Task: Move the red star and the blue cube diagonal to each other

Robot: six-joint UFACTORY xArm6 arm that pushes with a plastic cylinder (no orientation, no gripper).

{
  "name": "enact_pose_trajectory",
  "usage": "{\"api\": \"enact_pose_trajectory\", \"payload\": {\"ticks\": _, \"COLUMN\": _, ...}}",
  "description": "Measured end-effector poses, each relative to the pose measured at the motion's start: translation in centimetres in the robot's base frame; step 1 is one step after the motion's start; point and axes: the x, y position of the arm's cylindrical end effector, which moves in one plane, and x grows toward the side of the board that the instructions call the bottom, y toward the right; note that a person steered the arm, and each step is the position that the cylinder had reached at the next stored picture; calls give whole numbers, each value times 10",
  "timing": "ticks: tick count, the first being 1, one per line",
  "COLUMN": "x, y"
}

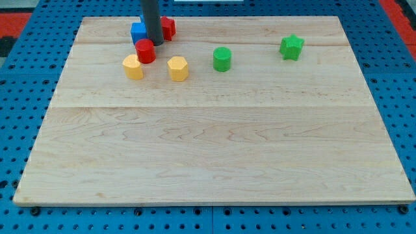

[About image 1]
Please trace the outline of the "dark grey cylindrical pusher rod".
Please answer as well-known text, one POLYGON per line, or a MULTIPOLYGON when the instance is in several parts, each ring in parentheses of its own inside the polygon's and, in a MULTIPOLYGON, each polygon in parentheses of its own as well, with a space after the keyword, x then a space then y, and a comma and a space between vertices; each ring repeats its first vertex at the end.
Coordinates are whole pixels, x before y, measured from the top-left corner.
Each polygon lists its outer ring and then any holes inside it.
POLYGON ((161 25, 161 14, 158 0, 141 0, 140 6, 147 30, 147 37, 154 46, 161 46, 164 43, 163 28, 161 25))

